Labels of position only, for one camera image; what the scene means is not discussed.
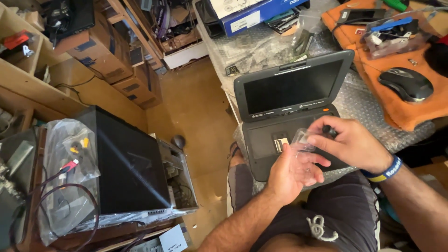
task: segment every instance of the laptop screen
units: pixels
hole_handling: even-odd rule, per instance
[[[244,83],[249,114],[329,97],[343,60]]]

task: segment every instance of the orange towel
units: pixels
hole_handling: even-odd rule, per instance
[[[325,25],[332,30],[339,19],[340,11],[347,9],[347,5],[352,5],[353,9],[374,8],[374,0],[351,0],[332,10],[322,14]],[[384,111],[385,121],[392,127],[403,130],[414,130],[415,126],[426,120],[448,115],[448,79],[433,71],[425,59],[422,48],[418,51],[403,54],[392,54],[377,60],[368,60],[367,52],[363,50],[365,45],[361,45],[360,35],[355,34],[357,28],[365,26],[343,25],[335,30],[335,37],[344,49],[352,49],[356,52],[354,63],[362,79],[370,91],[374,94]],[[408,59],[418,62],[413,66]],[[392,67],[405,67],[415,70],[427,77],[434,86],[434,93],[425,101],[417,104],[409,104],[402,101],[392,90],[378,82],[378,77],[382,71]]]

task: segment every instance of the wristband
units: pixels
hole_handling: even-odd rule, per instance
[[[381,182],[395,175],[400,170],[403,161],[397,156],[393,156],[392,165],[381,174],[372,174],[366,170],[361,170],[362,174],[372,182]]]

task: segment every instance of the tiled floor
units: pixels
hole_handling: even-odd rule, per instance
[[[186,138],[184,151],[200,208],[184,221],[195,248],[227,216],[227,154],[237,122],[225,111],[228,101],[220,86],[210,59],[203,59],[162,76],[164,103],[146,111],[150,132],[165,140],[174,134]]]

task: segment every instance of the computer mouse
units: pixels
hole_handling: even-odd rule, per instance
[[[431,82],[422,74],[404,67],[393,67],[378,77],[379,83],[392,89],[403,101],[420,102],[434,91]]]

